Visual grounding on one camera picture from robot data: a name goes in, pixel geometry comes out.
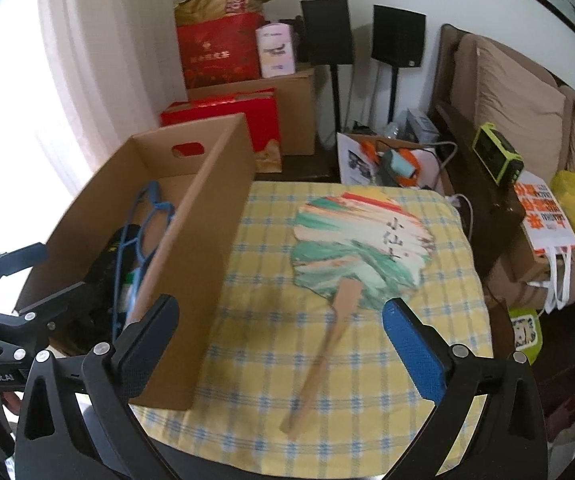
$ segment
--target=window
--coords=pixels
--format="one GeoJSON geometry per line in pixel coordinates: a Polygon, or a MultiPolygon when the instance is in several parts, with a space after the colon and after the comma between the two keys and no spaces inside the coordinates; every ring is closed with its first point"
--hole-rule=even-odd
{"type": "MultiPolygon", "coordinates": [[[[47,240],[75,189],[59,167],[91,176],[56,93],[38,0],[0,0],[0,253],[47,240]]],[[[10,314],[28,270],[0,280],[10,314]]]]}

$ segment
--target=person's hand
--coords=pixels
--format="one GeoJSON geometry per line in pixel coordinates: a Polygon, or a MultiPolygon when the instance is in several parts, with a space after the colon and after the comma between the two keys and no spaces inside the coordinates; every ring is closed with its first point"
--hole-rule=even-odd
{"type": "Polygon", "coordinates": [[[14,415],[20,414],[20,399],[14,392],[1,392],[3,405],[14,415]]]}

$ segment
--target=brown cardboard box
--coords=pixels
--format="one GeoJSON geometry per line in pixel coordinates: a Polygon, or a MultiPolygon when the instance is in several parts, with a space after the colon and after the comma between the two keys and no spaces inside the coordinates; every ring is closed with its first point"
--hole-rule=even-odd
{"type": "MultiPolygon", "coordinates": [[[[540,282],[550,275],[550,263],[547,257],[534,252],[523,226],[507,252],[507,257],[515,282],[540,282]]],[[[563,260],[557,258],[556,265],[557,268],[562,267],[563,260]]]]}
{"type": "MultiPolygon", "coordinates": [[[[347,137],[355,140],[356,142],[371,142],[377,152],[386,150],[387,148],[392,148],[394,150],[398,148],[407,148],[408,150],[418,150],[424,148],[422,144],[417,144],[416,142],[409,142],[407,140],[397,140],[389,139],[388,137],[372,136],[372,135],[361,135],[361,134],[347,134],[347,137]]],[[[454,188],[450,182],[447,170],[441,171],[441,184],[443,184],[443,192],[445,196],[450,196],[454,194],[454,188]]]]}
{"type": "Polygon", "coordinates": [[[300,66],[295,74],[205,86],[187,91],[190,101],[275,88],[283,155],[312,155],[316,136],[314,69],[300,66]]]}
{"type": "MultiPolygon", "coordinates": [[[[140,319],[160,294],[178,300],[180,322],[136,404],[187,410],[192,405],[238,221],[254,177],[245,116],[175,124],[131,137],[80,192],[47,241],[48,260],[32,269],[19,310],[79,282],[110,236],[121,228],[137,193],[149,181],[176,206],[167,230],[164,215],[148,225],[143,253],[156,246],[136,299],[140,319]],[[200,142],[204,155],[176,156],[173,146],[200,142]]],[[[151,208],[136,212],[140,223],[151,208]]],[[[51,341],[56,349],[58,332],[51,341]]]]}

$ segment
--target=cardboard box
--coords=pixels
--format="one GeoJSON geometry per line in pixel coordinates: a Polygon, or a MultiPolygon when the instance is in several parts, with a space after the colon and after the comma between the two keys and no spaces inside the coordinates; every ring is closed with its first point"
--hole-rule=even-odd
{"type": "MultiPolygon", "coordinates": [[[[187,410],[208,344],[238,222],[254,177],[245,116],[167,126],[131,137],[80,192],[47,241],[49,258],[30,272],[16,309],[79,282],[110,236],[125,223],[137,193],[156,179],[162,199],[176,205],[167,230],[156,215],[143,252],[158,244],[132,316],[140,319],[160,294],[180,306],[175,334],[136,404],[187,410]],[[203,155],[173,147],[200,142],[203,155]]],[[[137,209],[140,223],[148,203],[137,209]]],[[[51,340],[60,349],[58,329],[51,340]]]]}
{"type": "MultiPolygon", "coordinates": [[[[382,152],[388,148],[397,150],[399,148],[407,148],[408,150],[418,150],[424,148],[422,144],[417,144],[416,142],[409,142],[407,140],[397,140],[389,139],[388,137],[372,136],[372,135],[361,135],[361,134],[346,134],[350,139],[356,142],[371,142],[377,152],[382,152]]],[[[440,175],[440,182],[443,185],[443,195],[450,196],[453,195],[454,187],[450,182],[447,170],[443,170],[440,175]]]]}
{"type": "Polygon", "coordinates": [[[256,29],[263,15],[245,12],[176,28],[187,88],[260,78],[256,29]]]}
{"type": "Polygon", "coordinates": [[[281,173],[280,131],[274,89],[249,94],[210,97],[202,101],[174,103],[160,114],[160,125],[186,123],[196,119],[244,113],[257,173],[281,173]]]}
{"type": "MultiPolygon", "coordinates": [[[[515,282],[542,282],[549,279],[550,263],[545,254],[535,253],[523,226],[512,242],[507,258],[514,273],[515,282]]],[[[563,268],[561,258],[556,259],[556,266],[563,268]]]]}
{"type": "Polygon", "coordinates": [[[274,88],[283,155],[313,155],[316,136],[314,69],[305,65],[292,75],[206,86],[187,91],[190,101],[274,88]]]}

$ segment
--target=white paper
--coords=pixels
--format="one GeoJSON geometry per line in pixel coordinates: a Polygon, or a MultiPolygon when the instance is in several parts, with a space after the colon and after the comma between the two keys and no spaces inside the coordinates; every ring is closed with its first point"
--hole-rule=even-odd
{"type": "Polygon", "coordinates": [[[343,134],[337,134],[337,148],[341,184],[370,186],[376,181],[378,168],[363,154],[358,142],[343,134]]]}

